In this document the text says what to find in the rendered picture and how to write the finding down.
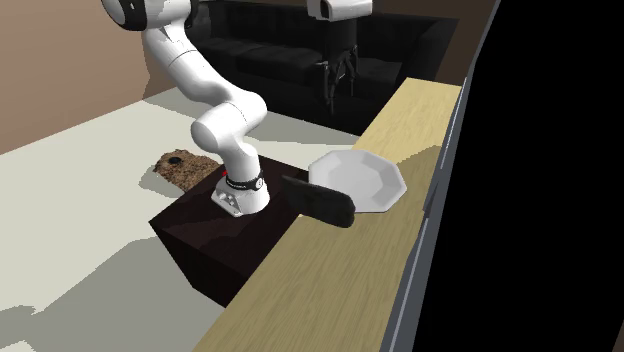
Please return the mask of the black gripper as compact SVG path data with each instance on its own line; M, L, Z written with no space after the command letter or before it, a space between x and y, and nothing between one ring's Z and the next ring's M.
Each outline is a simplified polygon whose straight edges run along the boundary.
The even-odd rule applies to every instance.
M342 54L341 62L350 82L350 95L354 95L354 82L358 76L357 20L346 19L325 23L325 59L323 62L323 97L331 115L334 114L335 89L340 63L337 58Z

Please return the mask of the black sofa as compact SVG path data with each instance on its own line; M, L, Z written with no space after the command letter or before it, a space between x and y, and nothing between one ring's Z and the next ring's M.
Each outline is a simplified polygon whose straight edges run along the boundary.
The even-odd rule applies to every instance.
M357 20L354 95L341 62L331 115L323 97L325 23L303 6L202 1L187 35L269 111L360 135L408 78L432 81L457 27L452 18L374 12Z

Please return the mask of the white angular plate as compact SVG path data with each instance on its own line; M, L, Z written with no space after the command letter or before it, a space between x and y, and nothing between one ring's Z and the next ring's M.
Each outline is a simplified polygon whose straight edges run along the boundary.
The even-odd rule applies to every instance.
M397 165L367 150L334 150L308 167L311 184L348 195L356 213L388 211L407 191Z

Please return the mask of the black remote control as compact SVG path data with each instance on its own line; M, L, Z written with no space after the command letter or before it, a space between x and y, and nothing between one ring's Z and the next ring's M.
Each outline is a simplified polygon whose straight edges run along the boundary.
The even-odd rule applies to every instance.
M285 197L297 213L340 228L353 225L356 207L349 195L286 175L281 180Z

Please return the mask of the light wooden sideboard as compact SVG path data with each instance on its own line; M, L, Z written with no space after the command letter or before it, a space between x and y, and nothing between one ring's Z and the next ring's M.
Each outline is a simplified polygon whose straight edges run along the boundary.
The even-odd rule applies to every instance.
M407 192L346 229L297 218L192 352L381 352L427 237L425 200L463 86L405 80L354 144L395 163Z

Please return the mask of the dark robot stand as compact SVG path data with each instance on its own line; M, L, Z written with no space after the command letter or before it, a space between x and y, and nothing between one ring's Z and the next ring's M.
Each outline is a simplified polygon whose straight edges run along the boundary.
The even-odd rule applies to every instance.
M260 158L270 203L259 213L233 217L211 195L219 167L149 221L190 285L225 307L297 218L286 200L283 175L306 181L308 172Z

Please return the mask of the large black television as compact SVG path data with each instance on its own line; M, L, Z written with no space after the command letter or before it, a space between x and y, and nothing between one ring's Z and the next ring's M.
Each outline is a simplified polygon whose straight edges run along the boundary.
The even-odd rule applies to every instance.
M624 0L501 0L413 352L624 352Z

